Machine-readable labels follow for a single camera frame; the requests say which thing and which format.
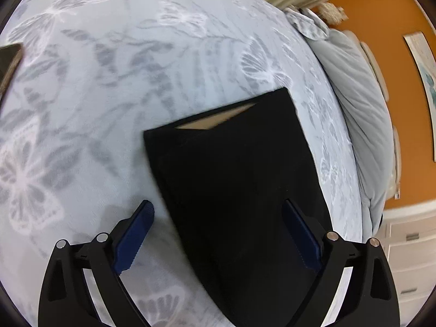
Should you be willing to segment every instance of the smartphone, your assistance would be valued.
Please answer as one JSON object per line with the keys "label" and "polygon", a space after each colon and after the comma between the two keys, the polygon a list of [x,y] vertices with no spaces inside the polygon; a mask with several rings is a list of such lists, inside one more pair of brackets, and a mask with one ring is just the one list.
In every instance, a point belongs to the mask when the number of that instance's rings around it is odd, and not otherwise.
{"label": "smartphone", "polygon": [[0,47],[0,104],[22,58],[22,44],[17,43]]}

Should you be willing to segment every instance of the blue gripper pad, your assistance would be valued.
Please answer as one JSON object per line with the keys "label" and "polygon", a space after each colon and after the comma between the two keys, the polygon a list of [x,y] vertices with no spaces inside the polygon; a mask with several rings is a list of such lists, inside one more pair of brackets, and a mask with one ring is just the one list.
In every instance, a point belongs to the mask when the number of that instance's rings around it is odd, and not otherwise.
{"label": "blue gripper pad", "polygon": [[310,228],[290,201],[282,207],[283,221],[307,268],[319,272],[322,268],[322,251]]}
{"label": "blue gripper pad", "polygon": [[117,275],[130,268],[153,221],[153,204],[143,201],[130,219],[127,219],[125,223],[124,220],[119,222],[119,224],[123,222],[127,227],[124,235],[117,240],[118,244],[114,247],[113,269]]}

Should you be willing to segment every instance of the dresser drawer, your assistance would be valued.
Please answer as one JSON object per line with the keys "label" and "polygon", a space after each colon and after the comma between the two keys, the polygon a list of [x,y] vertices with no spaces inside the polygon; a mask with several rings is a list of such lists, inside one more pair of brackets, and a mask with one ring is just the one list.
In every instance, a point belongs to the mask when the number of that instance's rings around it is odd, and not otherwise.
{"label": "dresser drawer", "polygon": [[436,238],[391,244],[388,256],[391,270],[406,270],[416,265],[436,262]]}
{"label": "dresser drawer", "polygon": [[410,321],[421,310],[422,305],[425,304],[430,293],[427,295],[419,296],[416,299],[406,300],[400,302],[400,324],[401,326],[407,326]]}
{"label": "dresser drawer", "polygon": [[392,272],[398,299],[431,292],[436,284],[436,263],[425,267]]}
{"label": "dresser drawer", "polygon": [[389,241],[404,242],[436,235],[436,216],[410,222],[393,223],[387,227],[386,237]]}

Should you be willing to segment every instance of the metal screw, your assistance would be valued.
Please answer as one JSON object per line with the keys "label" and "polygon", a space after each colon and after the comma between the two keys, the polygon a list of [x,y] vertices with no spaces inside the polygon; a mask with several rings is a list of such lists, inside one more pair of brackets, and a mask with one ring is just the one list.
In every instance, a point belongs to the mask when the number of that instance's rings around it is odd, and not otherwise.
{"label": "metal screw", "polygon": [[330,231],[327,233],[327,238],[331,241],[337,241],[339,239],[339,235],[334,231]]}
{"label": "metal screw", "polygon": [[371,246],[374,246],[374,247],[380,246],[380,241],[374,237],[371,237],[369,239],[369,243],[371,244]]}
{"label": "metal screw", "polygon": [[62,249],[65,247],[66,244],[67,242],[65,240],[59,240],[58,242],[56,242],[56,247]]}
{"label": "metal screw", "polygon": [[102,233],[100,233],[100,234],[98,234],[98,236],[97,236],[97,241],[98,242],[104,242],[104,241],[106,241],[107,239],[108,239],[108,234],[107,233],[105,233],[105,232],[102,232]]}

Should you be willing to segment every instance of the orange wall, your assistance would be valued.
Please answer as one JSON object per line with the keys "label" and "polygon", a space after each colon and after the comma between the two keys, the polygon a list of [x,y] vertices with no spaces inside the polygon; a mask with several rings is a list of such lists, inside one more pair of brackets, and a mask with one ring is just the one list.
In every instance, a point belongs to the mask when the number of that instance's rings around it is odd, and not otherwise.
{"label": "orange wall", "polygon": [[331,0],[349,17],[336,28],[353,31],[374,53],[389,91],[387,106],[400,138],[401,197],[386,208],[436,198],[430,113],[419,71],[403,36],[422,31],[436,55],[436,36],[414,0]]}

